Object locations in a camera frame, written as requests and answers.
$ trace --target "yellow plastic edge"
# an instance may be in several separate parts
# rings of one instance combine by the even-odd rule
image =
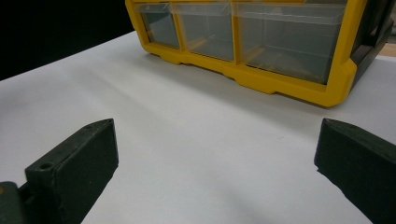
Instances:
[[[304,0],[268,0],[265,2],[302,3],[303,1]],[[163,3],[163,1],[158,0],[126,0],[125,5],[127,7],[134,29],[137,31],[143,49],[147,52],[160,56],[170,63],[191,63],[206,69],[220,72],[224,76],[232,77],[238,84],[253,90],[262,91],[265,93],[281,92],[286,95],[323,106],[332,106],[342,103],[350,92],[350,88],[357,71],[357,65],[354,64],[349,57],[367,0],[348,0],[347,2],[340,34],[338,36],[337,45],[333,55],[332,67],[327,85],[322,85],[295,77],[282,76],[277,73],[252,68],[240,63],[237,56],[239,55],[239,36],[237,35],[238,18],[235,16],[232,16],[233,50],[235,55],[234,62],[226,62],[186,51],[183,46],[183,36],[181,34],[181,27],[178,22],[179,19],[176,14],[173,14],[173,17],[180,48],[173,49],[161,44],[150,43],[143,20],[140,14],[134,11],[134,6],[141,3],[160,2]],[[173,2],[213,1],[171,0],[166,2],[171,3],[172,7]]]

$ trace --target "drawer organizer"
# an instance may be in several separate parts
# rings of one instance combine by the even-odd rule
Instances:
[[[142,47],[170,63],[323,106],[345,100],[391,32],[396,0],[126,0]]]

